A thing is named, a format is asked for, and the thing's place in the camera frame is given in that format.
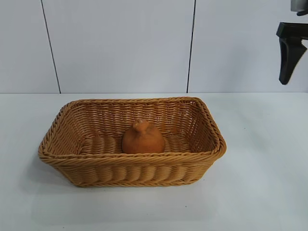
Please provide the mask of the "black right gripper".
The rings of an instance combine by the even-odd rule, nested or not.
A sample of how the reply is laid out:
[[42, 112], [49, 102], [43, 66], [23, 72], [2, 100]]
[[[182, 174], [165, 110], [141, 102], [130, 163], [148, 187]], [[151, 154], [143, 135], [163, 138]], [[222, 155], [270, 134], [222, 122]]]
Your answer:
[[281, 50], [281, 67], [279, 81], [287, 85], [299, 60], [305, 53], [302, 39], [308, 39], [308, 24], [280, 22], [276, 35], [279, 38]]

